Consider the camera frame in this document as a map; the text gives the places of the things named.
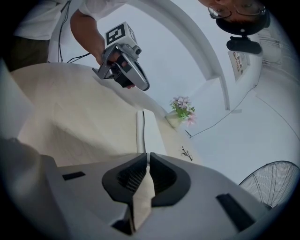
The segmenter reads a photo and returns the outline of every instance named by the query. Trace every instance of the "bouquet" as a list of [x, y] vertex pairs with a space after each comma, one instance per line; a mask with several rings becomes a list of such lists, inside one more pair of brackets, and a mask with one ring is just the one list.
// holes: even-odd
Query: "bouquet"
[[188, 97], [174, 97], [174, 100], [170, 104], [178, 117], [186, 121], [188, 126], [196, 123], [195, 107], [191, 107], [191, 104]]

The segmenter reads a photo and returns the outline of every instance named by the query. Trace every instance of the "glasses lens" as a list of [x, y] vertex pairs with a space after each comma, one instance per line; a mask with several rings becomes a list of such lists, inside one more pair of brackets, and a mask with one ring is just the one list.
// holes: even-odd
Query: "glasses lens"
[[230, 16], [230, 11], [223, 5], [216, 4], [208, 8], [210, 14], [216, 18], [228, 17]]
[[251, 16], [260, 14], [263, 5], [253, 0], [245, 0], [242, 1], [242, 3], [235, 5], [235, 8], [239, 14]]

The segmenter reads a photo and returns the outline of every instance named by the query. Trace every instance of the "dark pants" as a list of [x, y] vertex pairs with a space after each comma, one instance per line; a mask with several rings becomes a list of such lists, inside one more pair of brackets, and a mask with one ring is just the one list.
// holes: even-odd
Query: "dark pants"
[[4, 56], [9, 71], [48, 61], [50, 40], [32, 40], [13, 37], [12, 47]]

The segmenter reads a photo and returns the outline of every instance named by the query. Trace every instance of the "forearm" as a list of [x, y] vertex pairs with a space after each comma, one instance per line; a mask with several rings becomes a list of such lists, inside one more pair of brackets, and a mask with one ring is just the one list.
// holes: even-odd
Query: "forearm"
[[79, 44], [101, 64], [105, 43], [104, 38], [97, 29], [95, 19], [77, 10], [71, 18], [71, 31]]

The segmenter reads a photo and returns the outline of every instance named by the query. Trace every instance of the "potted plant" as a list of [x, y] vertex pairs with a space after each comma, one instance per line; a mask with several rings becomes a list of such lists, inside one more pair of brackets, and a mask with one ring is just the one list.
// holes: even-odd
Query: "potted plant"
[[178, 128], [182, 122], [188, 127], [196, 123], [195, 107], [191, 106], [188, 97], [174, 97], [170, 106], [173, 110], [165, 118], [173, 128]]

